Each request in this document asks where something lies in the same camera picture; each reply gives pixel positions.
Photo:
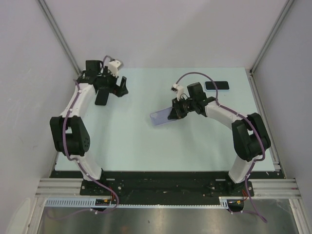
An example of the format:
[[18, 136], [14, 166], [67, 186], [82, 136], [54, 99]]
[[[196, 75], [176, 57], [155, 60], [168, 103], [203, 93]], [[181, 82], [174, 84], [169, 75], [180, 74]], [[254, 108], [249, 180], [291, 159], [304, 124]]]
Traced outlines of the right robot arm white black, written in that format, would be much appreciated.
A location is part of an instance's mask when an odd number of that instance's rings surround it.
[[220, 104], [216, 97], [207, 97], [200, 83], [187, 86], [189, 97], [184, 98], [184, 88], [173, 84], [176, 93], [172, 100], [169, 120], [183, 119], [190, 112], [212, 118], [232, 131], [236, 159], [229, 170], [225, 191], [237, 195], [242, 191], [242, 181], [249, 177], [254, 164], [265, 159], [265, 152], [271, 147], [271, 140], [260, 114], [243, 115]]

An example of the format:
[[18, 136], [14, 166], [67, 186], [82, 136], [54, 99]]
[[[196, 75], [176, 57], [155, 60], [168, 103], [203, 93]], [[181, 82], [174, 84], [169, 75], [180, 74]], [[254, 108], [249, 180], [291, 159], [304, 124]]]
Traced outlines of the lilac phone case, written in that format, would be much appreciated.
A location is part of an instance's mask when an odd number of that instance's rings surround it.
[[172, 111], [172, 107], [156, 111], [150, 114], [151, 122], [154, 126], [160, 126], [169, 122], [175, 121], [175, 119], [168, 119], [169, 114]]

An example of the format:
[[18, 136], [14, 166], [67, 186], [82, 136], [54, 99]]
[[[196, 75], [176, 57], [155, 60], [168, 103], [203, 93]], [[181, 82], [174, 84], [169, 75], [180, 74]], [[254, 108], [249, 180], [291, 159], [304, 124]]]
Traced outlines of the black phone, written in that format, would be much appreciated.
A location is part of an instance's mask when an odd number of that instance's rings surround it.
[[228, 91], [230, 89], [227, 81], [215, 81], [214, 83], [212, 81], [206, 81], [204, 87], [207, 91], [216, 90], [216, 88], [219, 91]]

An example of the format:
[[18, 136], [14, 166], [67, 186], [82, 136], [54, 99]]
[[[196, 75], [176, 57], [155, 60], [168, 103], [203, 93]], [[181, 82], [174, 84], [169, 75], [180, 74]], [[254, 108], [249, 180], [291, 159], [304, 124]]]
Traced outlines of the black smartphone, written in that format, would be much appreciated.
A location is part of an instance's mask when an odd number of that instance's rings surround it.
[[109, 97], [109, 91], [107, 89], [99, 89], [95, 100], [95, 105], [105, 106]]

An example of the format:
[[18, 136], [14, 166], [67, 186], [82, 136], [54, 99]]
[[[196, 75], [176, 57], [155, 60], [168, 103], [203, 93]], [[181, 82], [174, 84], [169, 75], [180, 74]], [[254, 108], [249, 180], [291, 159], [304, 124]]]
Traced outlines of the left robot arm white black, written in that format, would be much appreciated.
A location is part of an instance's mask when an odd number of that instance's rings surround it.
[[121, 77], [121, 82], [117, 83], [123, 62], [110, 56], [105, 56], [105, 59], [109, 62], [86, 61], [85, 70], [74, 81], [75, 91], [69, 104], [58, 117], [50, 119], [56, 151], [77, 164], [83, 178], [92, 181], [90, 188], [97, 195], [107, 191], [108, 183], [101, 179], [102, 168], [88, 155], [91, 139], [83, 117], [92, 100], [96, 106], [105, 106], [110, 94], [120, 98], [129, 93], [126, 77]]

